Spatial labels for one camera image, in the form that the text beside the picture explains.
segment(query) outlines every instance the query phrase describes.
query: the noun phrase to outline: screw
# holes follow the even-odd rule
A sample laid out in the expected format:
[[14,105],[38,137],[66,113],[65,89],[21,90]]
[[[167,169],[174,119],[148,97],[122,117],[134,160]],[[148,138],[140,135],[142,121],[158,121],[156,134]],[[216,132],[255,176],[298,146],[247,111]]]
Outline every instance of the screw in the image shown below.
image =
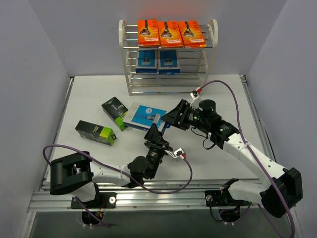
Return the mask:
[[211,195],[207,195],[206,196],[206,201],[208,201],[208,202],[210,201],[211,202],[212,201],[212,196]]
[[109,198],[109,203],[114,204],[115,203],[115,197],[110,197]]

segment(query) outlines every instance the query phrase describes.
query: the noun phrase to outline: wire shelf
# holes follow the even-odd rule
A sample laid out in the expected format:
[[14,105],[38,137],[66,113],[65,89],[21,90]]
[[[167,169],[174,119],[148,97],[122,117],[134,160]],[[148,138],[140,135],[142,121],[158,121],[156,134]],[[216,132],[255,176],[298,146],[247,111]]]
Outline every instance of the wire shelf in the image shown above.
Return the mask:
[[[206,47],[177,49],[180,62],[180,73],[165,75],[158,73],[137,73],[138,49],[160,49],[161,47],[139,47],[137,25],[127,25],[125,20],[119,22],[119,45],[129,96],[152,94],[187,94],[193,88],[206,82],[211,72],[211,65],[218,46],[218,25],[211,20],[207,25],[200,25],[206,40]],[[207,49],[211,56],[206,57]]]

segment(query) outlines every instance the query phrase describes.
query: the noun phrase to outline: orange box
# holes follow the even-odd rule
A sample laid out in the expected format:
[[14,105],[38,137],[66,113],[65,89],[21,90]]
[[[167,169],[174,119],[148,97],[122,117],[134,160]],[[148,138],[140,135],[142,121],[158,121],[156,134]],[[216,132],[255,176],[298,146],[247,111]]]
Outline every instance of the orange box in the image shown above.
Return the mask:
[[197,21],[178,23],[185,48],[206,47],[206,41]]
[[158,32],[161,47],[183,47],[177,21],[160,21]]
[[139,46],[159,46],[158,21],[138,20],[138,44]]

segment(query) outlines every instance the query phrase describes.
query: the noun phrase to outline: shelf rack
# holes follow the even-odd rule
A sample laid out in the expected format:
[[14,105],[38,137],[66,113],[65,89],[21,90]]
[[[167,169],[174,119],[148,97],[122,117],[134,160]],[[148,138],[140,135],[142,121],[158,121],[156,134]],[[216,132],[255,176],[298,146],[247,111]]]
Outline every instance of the shelf rack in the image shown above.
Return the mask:
[[[137,52],[139,48],[159,49],[161,47],[139,47],[137,25],[127,25],[119,21],[119,45],[129,96],[143,94],[187,94],[206,82],[211,73],[212,62],[218,46],[218,24],[210,20],[200,25],[206,40],[204,48],[178,49],[180,73],[165,75],[158,73],[136,73]],[[207,59],[206,50],[211,50]]]

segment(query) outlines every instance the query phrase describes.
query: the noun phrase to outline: shelf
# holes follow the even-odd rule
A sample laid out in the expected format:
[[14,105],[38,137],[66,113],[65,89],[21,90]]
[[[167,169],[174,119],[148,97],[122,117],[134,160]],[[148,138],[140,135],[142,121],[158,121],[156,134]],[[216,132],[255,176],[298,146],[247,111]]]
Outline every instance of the shelf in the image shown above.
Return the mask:
[[[119,45],[129,96],[190,93],[206,82],[218,45],[217,21],[211,20],[200,27],[207,45],[203,48],[139,47],[137,25],[127,25],[125,20],[120,20]],[[136,73],[138,49],[177,49],[181,72],[174,75]],[[207,49],[211,50],[209,59],[206,57]]]

